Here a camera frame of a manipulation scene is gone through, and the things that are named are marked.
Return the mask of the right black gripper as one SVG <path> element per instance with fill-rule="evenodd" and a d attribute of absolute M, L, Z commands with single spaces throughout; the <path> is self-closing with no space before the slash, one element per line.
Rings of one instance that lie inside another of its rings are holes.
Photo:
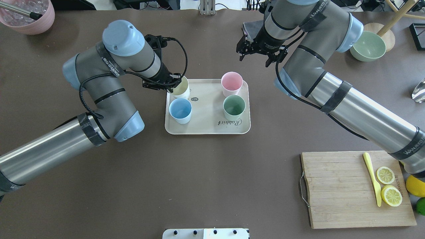
<path fill-rule="evenodd" d="M 275 39 L 270 36 L 264 26 L 259 29 L 243 28 L 243 37 L 236 45 L 236 52 L 242 61 L 246 55 L 259 53 L 268 57 L 265 67 L 272 63 L 281 63 L 288 54 L 288 46 L 285 40 Z"/>

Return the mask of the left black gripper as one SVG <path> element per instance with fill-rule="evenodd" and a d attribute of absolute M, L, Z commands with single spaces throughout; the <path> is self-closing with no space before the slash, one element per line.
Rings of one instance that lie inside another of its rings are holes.
<path fill-rule="evenodd" d="M 172 37 L 154 36 L 147 34 L 146 42 L 154 52 L 154 60 L 148 68 L 142 71 L 142 75 L 146 78 L 143 80 L 143 87 L 153 90 L 166 90 L 173 93 L 174 89 L 182 82 L 182 74 L 173 74 L 164 65 L 161 60 L 161 50 L 166 47 L 168 41 L 179 41 Z"/>

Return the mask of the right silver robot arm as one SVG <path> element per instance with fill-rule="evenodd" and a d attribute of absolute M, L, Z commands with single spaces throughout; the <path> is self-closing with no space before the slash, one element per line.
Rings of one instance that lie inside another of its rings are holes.
<path fill-rule="evenodd" d="M 424 107 L 408 96 L 423 70 L 419 56 L 390 53 L 360 62 L 350 53 L 363 33 L 361 20 L 330 0 L 273 0 L 260 25 L 243 33 L 236 52 L 266 56 L 275 86 L 295 100 L 311 103 L 349 130 L 399 160 L 424 180 Z"/>

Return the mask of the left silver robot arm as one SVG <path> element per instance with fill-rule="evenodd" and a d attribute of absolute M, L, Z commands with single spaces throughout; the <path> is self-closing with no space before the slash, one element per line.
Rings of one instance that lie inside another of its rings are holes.
<path fill-rule="evenodd" d="M 1 155 L 1 198 L 110 138 L 123 142 L 140 133 L 145 124 L 120 77 L 134 75 L 144 88 L 171 93 L 185 73 L 173 74 L 162 62 L 161 49 L 169 41 L 176 38 L 144 36 L 129 21 L 115 20 L 100 42 L 69 59 L 62 71 L 86 112 Z"/>

